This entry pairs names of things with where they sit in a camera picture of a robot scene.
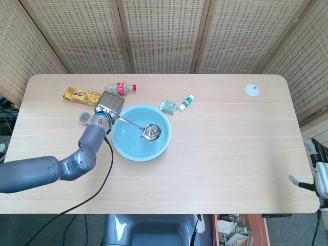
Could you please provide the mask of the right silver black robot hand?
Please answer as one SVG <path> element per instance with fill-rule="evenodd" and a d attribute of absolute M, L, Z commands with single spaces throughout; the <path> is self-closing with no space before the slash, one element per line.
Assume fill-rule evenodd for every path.
<path fill-rule="evenodd" d="M 310 153 L 314 169 L 314 183 L 299 182 L 292 175 L 289 175 L 289 180 L 300 188 L 315 192 L 322 200 L 327 200 L 327 147 L 314 138 L 303 142 Z"/>

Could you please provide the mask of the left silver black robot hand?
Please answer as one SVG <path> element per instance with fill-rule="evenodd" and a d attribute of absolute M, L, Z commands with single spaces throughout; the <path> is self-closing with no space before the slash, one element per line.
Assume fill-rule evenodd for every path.
<path fill-rule="evenodd" d="M 104 91 L 94 107 L 94 112 L 105 112 L 110 116 L 111 120 L 114 121 L 119 118 L 124 103 L 124 98 Z"/>

